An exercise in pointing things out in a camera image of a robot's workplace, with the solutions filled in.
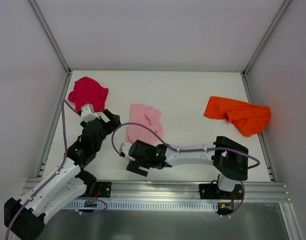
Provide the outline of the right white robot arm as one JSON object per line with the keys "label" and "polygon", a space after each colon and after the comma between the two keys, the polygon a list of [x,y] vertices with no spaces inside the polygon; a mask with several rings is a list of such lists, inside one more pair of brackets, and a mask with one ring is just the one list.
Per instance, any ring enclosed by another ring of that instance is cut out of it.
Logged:
{"label": "right white robot arm", "polygon": [[162,170],[179,165],[209,165],[219,172],[215,195],[227,198],[237,182],[248,179],[249,150],[225,137],[218,136],[214,142],[200,146],[150,145],[137,140],[124,142],[120,147],[121,155],[129,158],[127,170],[146,177],[150,168]]}

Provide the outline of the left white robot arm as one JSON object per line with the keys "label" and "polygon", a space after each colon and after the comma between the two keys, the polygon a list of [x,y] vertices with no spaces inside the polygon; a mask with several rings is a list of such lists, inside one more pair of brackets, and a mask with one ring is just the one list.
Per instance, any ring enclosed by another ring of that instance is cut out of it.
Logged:
{"label": "left white robot arm", "polygon": [[85,106],[80,112],[82,132],[71,145],[65,145],[62,162],[30,192],[4,204],[5,238],[14,234],[21,240],[34,240],[48,221],[77,197],[92,197],[96,177],[85,170],[100,151],[103,140],[120,126],[120,116],[103,110],[105,122]]}

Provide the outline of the pink t shirt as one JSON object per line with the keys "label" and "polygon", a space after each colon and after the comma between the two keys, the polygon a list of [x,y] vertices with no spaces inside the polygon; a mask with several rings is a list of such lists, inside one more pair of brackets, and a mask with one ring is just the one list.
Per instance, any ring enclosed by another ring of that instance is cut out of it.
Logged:
{"label": "pink t shirt", "polygon": [[[129,122],[144,125],[156,133],[160,138],[163,138],[164,130],[160,121],[161,115],[161,111],[152,106],[132,104],[130,107]],[[128,125],[125,141],[132,144],[136,140],[141,140],[153,146],[158,142],[157,137],[147,129],[137,125]]]}

